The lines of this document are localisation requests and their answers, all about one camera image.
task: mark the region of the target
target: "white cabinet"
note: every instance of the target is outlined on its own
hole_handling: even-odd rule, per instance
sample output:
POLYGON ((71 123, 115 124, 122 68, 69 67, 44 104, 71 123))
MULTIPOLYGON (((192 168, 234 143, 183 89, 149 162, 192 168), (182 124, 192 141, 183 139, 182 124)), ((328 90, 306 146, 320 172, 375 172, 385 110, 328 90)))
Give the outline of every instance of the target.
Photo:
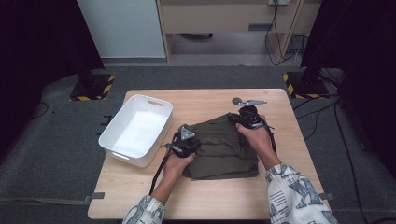
POLYGON ((165 58, 155 0, 78 0, 101 58, 165 58))

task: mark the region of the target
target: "electrical outlet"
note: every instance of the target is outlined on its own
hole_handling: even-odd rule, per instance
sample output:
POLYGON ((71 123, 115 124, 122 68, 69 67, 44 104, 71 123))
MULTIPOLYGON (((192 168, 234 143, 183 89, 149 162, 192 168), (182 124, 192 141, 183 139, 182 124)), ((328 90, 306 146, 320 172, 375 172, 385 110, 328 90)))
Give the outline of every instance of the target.
POLYGON ((279 6, 290 5, 290 0, 268 0, 268 5, 273 6, 274 4, 279 6))

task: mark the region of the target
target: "printed shirt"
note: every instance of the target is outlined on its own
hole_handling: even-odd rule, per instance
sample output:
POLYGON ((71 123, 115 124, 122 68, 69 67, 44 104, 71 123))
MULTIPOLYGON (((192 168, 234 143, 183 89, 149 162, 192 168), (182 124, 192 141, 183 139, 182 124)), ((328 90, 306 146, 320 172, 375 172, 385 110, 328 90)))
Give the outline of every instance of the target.
MULTIPOLYGON (((319 198, 311 181, 287 164, 279 164, 266 174, 271 223, 338 223, 319 198)), ((123 220, 123 224, 161 224, 164 206, 149 195, 143 197, 123 220)))

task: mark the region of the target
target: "gray carpet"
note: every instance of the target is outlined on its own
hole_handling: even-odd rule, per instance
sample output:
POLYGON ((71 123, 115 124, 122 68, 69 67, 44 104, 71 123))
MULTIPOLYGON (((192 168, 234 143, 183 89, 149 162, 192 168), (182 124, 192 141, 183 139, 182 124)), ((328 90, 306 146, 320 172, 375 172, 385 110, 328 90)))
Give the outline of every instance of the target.
MULTIPOLYGON (((94 191, 105 151, 98 145, 104 116, 115 115, 125 93, 139 89, 286 89, 282 74, 295 67, 259 66, 134 66, 108 67, 116 78, 102 101, 72 102, 69 94, 78 80, 66 77, 43 90, 42 102, 26 125, 7 160, 0 166, 0 198, 41 198, 81 201, 94 191)), ((335 92, 328 85, 330 92, 335 92)), ((337 97, 311 101, 295 110, 296 117, 321 109, 337 97)), ((290 99, 293 106, 304 100, 290 99)), ((396 217, 396 181, 374 152, 363 151, 346 112, 338 117, 350 151, 364 214, 369 221, 396 217)), ((357 204, 351 168, 333 106, 298 119, 318 176, 340 223, 363 223, 357 204)), ((91 220, 87 205, 39 203, 0 204, 0 223, 118 223, 91 220)))

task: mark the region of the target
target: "green fabric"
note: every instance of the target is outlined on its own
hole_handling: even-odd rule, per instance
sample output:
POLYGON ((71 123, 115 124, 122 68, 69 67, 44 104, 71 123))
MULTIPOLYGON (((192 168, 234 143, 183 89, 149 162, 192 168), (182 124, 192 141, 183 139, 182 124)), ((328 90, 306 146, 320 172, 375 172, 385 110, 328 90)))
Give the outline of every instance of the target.
POLYGON ((201 141, 194 161, 183 175, 193 179, 253 177, 259 173, 256 151, 223 115, 189 126, 201 141))

